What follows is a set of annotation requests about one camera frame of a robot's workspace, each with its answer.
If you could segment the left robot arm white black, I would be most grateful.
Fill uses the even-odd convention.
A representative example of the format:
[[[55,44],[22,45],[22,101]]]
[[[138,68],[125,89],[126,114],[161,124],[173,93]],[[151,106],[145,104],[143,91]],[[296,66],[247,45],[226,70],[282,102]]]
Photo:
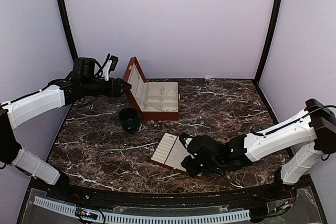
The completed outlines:
[[[48,111],[71,105],[85,97],[118,98],[131,89],[120,78],[111,78],[118,57],[107,55],[100,65],[93,58],[76,58],[73,69],[63,79],[50,81],[44,88],[1,104],[1,163],[13,165],[34,178],[54,186],[54,193],[63,201],[74,197],[68,177],[20,145],[14,130]]]

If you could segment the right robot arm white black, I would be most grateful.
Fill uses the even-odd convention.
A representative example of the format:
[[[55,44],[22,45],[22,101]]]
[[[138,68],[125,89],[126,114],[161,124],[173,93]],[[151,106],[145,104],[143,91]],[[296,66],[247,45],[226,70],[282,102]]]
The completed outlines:
[[[268,188],[273,200],[280,199],[317,160],[327,160],[335,153],[334,105],[323,105],[316,99],[291,118],[265,130],[243,134],[223,144],[208,135],[183,133],[179,141],[189,155],[181,165],[191,177],[204,171],[236,171],[277,151],[301,144],[294,157],[275,175]]]

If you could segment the dark green cup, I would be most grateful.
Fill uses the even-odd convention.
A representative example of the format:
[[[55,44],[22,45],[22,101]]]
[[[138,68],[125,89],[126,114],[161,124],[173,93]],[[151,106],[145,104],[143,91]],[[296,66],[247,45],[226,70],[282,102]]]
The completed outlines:
[[[118,117],[125,132],[135,134],[139,130],[140,119],[136,109],[124,108],[119,112]]]

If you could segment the red jewelry tray cream insert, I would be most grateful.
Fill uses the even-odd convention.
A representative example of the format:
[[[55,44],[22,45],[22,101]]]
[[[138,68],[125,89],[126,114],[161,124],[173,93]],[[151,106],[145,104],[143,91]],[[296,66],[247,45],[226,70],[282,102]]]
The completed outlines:
[[[181,163],[184,158],[189,155],[189,153],[178,139],[178,136],[165,133],[150,161],[153,164],[157,164],[188,176],[188,172]]]

